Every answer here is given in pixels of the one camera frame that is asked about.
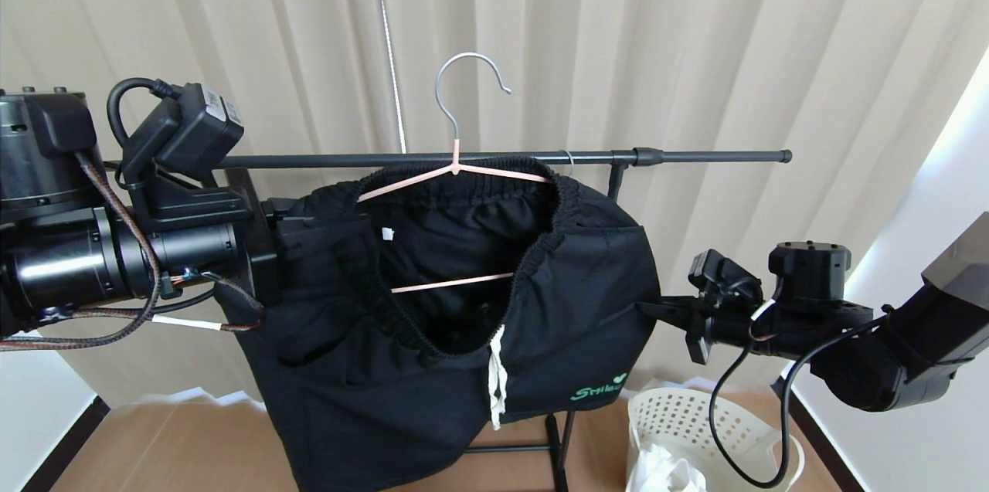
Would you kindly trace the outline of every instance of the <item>drawstring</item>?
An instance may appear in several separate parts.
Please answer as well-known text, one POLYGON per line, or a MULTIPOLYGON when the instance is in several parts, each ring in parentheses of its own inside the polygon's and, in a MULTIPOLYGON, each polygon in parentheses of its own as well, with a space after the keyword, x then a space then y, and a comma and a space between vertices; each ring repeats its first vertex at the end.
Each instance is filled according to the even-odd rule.
POLYGON ((508 393, 508 370, 501 364, 501 336, 505 334, 502 324, 491 338, 491 360, 488 361, 488 397, 491 397, 491 426, 501 428, 501 414, 505 413, 505 400, 508 393))

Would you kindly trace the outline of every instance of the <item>clothing rack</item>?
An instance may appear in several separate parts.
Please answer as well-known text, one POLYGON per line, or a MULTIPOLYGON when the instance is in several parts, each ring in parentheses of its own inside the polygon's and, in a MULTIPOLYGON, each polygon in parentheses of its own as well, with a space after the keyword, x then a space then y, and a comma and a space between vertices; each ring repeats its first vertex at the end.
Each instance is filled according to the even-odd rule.
MULTIPOLYGON (((657 148, 631 148, 617 151, 523 151, 523 153, 462 153, 461 161, 522 155, 551 165, 611 165, 608 197, 618 199, 622 177, 628 168, 685 162, 788 162, 791 151, 661 151, 657 148)), ((291 169, 291 168, 384 168, 415 161, 449 161, 451 154, 291 154, 234 155, 220 162, 220 168, 291 169)), ((566 451, 573 434, 576 410, 566 411, 562 435, 555 414, 546 416, 547 443, 519 446, 469 447, 467 453, 505 453, 505 451, 549 451, 556 492, 569 492, 566 484, 566 451)))

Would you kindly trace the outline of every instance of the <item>wooden floor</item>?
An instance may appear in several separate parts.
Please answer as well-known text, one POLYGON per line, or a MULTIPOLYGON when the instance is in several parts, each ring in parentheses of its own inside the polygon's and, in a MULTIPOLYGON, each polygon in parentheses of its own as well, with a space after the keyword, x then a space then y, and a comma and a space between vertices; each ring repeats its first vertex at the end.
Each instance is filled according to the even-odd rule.
MULTIPOLYGON (((767 389, 726 396, 778 426, 777 397, 767 389)), ((625 490, 626 405, 576 418, 566 461, 573 492, 625 490)), ((838 485, 809 450, 795 492, 832 492, 838 485)), ((478 445, 540 443, 543 419, 486 429, 478 445)), ((433 477, 393 492, 534 492, 553 489, 548 453, 473 453, 433 477)), ((268 415, 253 403, 227 406, 209 400, 139 404, 110 412, 72 461, 54 490, 84 491, 291 491, 296 489, 268 415)))

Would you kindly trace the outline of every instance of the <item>baseboard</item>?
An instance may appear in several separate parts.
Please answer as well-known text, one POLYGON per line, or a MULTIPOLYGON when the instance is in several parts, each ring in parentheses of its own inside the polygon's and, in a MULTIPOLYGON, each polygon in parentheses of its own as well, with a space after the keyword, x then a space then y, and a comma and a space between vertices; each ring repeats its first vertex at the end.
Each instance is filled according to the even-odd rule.
POLYGON ((65 472, 68 464, 82 449, 89 436, 96 431, 96 426, 103 422, 103 417, 110 413, 110 406, 103 402, 99 396, 89 404, 89 407, 79 415, 79 418, 68 429, 65 436, 59 441, 59 445, 54 446, 54 450, 46 457, 45 463, 35 471, 34 477, 24 485, 21 492, 47 492, 59 481, 61 474, 65 472))
MULTIPOLYGON (((777 397, 782 397, 783 379, 777 379, 777 382, 773 384, 773 391, 777 393, 777 397)), ((794 418, 794 422, 800 426, 801 431, 807 437, 807 442, 817 451, 817 456, 821 458, 824 467, 834 478, 834 482, 838 483, 838 488, 841 488, 843 492, 865 492, 862 483, 858 482, 858 478, 855 478, 855 474, 845 464, 841 454, 834 449, 834 444, 817 424, 817 420, 807 411, 805 404, 794 393, 790 394, 790 417, 794 418)))

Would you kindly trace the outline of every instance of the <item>curtain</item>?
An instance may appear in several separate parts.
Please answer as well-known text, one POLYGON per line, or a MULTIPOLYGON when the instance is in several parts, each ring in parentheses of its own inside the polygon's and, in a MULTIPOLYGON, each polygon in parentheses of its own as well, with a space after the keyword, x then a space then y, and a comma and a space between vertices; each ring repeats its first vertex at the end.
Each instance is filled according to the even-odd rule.
MULTIPOLYGON (((465 51, 490 56, 514 91, 498 90, 480 63, 451 67, 444 96, 465 151, 794 151, 788 165, 626 173, 619 203, 646 225, 671 294, 692 291, 689 260, 708 248, 767 285, 766 255, 785 239, 844 243, 861 259, 989 42, 989 0, 384 0, 388 33, 382 0, 0 6, 3 84, 86 91, 104 158, 119 150, 102 103, 126 76, 202 81, 233 99, 246 126, 234 154, 399 151, 402 141, 409 151, 448 151, 433 81, 465 51)), ((128 128, 152 104, 128 94, 128 128)), ((299 196, 360 174, 255 180, 262 197, 299 196)), ((606 168, 573 174, 598 189, 607 181, 606 168)), ((209 303, 185 316, 222 313, 209 303)), ((119 326, 73 321, 46 334, 119 326)), ((636 373, 713 378, 734 355, 716 348, 700 368, 686 358, 682 332, 660 326, 636 373)), ((193 386, 257 393, 228 334, 149 324, 119 344, 64 356, 112 405, 193 386)), ((770 382, 780 366, 753 359, 738 377, 770 382)))
MULTIPOLYGON (((433 100, 438 66, 465 151, 776 150, 788 165, 660 165, 625 175, 619 203, 646 228, 664 291, 693 290, 690 260, 714 248, 766 287, 788 239, 843 243, 855 260, 949 118, 989 41, 989 0, 385 0, 410 151, 449 147, 433 100)), ((577 168, 604 189, 607 168, 577 168)), ((660 324, 640 376, 693 365, 660 324)), ((748 361, 733 382, 772 382, 748 361)))

